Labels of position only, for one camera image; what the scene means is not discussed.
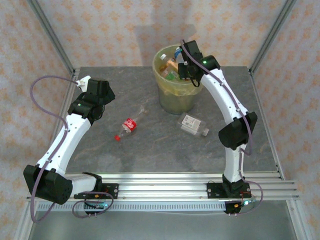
plastic bottle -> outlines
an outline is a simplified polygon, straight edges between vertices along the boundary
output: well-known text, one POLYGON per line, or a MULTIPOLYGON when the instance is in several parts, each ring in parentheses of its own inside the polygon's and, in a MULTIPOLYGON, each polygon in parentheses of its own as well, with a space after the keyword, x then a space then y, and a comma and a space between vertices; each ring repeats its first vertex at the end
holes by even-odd
POLYGON ((175 58, 175 61, 178 64, 183 64, 185 62, 184 58, 182 57, 182 53, 181 53, 180 47, 176 48, 176 50, 174 52, 174 58, 175 58))
POLYGON ((190 114, 183 113, 178 120, 178 126, 196 137, 207 136, 209 129, 206 128, 206 123, 200 119, 191 116, 190 114))
POLYGON ((173 58, 168 57, 166 54, 162 54, 160 59, 163 61, 166 67, 171 66, 173 70, 178 72, 178 63, 173 58))
POLYGON ((136 129, 137 124, 140 122, 141 118, 146 112, 147 111, 144 106, 140 106, 139 110, 136 113, 134 113, 131 117, 124 121, 119 130, 119 134, 115 135, 114 139, 119 142, 121 138, 130 135, 130 133, 132 133, 136 129))

patterned wall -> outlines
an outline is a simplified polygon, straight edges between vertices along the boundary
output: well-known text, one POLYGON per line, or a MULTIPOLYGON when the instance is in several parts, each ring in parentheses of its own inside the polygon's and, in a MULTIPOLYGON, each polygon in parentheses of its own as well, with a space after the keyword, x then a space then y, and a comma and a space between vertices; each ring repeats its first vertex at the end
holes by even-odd
POLYGON ((221 65, 250 66, 285 0, 40 0, 74 67, 151 66, 196 40, 221 65))
POLYGON ((288 179, 320 236, 320 1, 298 0, 254 76, 288 179))
MULTIPOLYGON (((30 84, 45 74, 69 74, 26 0, 1 2, 0 42, 0 239, 10 240, 27 195, 23 170, 46 151, 55 125, 33 105, 30 84)), ((44 80, 35 97, 57 113, 65 89, 64 82, 44 80)))

marble tabletop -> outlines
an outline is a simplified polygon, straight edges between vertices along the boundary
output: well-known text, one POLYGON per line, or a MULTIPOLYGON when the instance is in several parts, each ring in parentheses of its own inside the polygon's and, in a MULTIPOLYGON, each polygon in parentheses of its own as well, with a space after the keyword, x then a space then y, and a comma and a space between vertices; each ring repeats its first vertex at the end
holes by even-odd
MULTIPOLYGON (((245 156, 244 171, 276 171, 276 164, 246 67, 223 67, 224 76, 241 103, 258 116, 253 131, 253 154, 245 156)), ((222 173, 225 149, 218 132, 225 126, 214 99, 203 88, 189 112, 207 123, 206 137, 194 137, 177 127, 179 115, 164 111, 151 67, 82 67, 87 75, 110 82, 115 100, 105 106, 100 120, 83 136, 67 167, 67 173, 222 173), (115 141, 121 124, 143 105, 148 114, 132 135, 115 141)), ((81 91, 76 89, 73 98, 81 91)))

trash can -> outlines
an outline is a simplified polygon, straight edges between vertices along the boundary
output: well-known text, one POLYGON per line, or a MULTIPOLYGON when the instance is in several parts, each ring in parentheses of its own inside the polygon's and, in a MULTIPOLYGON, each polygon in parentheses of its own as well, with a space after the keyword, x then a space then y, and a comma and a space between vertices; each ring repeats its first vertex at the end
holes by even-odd
POLYGON ((171 45, 162 48, 156 53, 152 61, 152 69, 158 85, 159 103, 161 107, 171 114, 189 112, 195 105, 197 95, 203 88, 200 84, 195 87, 190 80, 170 81, 161 76, 160 67, 164 65, 160 56, 166 54, 173 58, 176 48, 180 45, 171 45))

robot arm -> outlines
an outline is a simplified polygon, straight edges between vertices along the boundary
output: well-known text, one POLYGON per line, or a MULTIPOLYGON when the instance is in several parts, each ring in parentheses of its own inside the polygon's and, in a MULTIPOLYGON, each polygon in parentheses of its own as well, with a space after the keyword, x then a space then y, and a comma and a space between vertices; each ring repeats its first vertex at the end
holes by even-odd
MULTIPOLYGON (((115 99, 115 95, 107 81, 92 79, 86 76, 77 81, 82 93, 70 105, 66 122, 68 133, 58 151, 46 165, 36 189, 36 197, 57 204, 64 204, 70 196, 95 190, 99 192, 102 187, 101 177, 92 173, 83 173, 72 178, 65 178, 69 160, 83 135, 88 131, 94 121, 100 119, 105 105, 115 99)), ((33 191, 36 179, 55 150, 63 135, 63 127, 53 141, 48 151, 37 162, 36 166, 27 165, 23 175, 30 193, 33 191)))
POLYGON ((220 198, 225 194, 229 198, 239 198, 241 192, 247 192, 246 189, 249 187, 249 184, 242 179, 244 156, 240 154, 241 149, 244 150, 249 141, 245 122, 248 122, 252 132, 257 122, 257 115, 255 112, 249 113, 240 103, 229 87, 217 60, 212 55, 204 57, 196 41, 183 41, 180 50, 184 60, 184 63, 178 64, 180 78, 190 79, 195 87, 199 87, 201 82, 214 98, 226 123, 226 126, 219 131, 219 139, 225 147, 225 170, 222 183, 215 183, 210 187, 213 193, 208 197, 218 196, 217 198, 220 198))

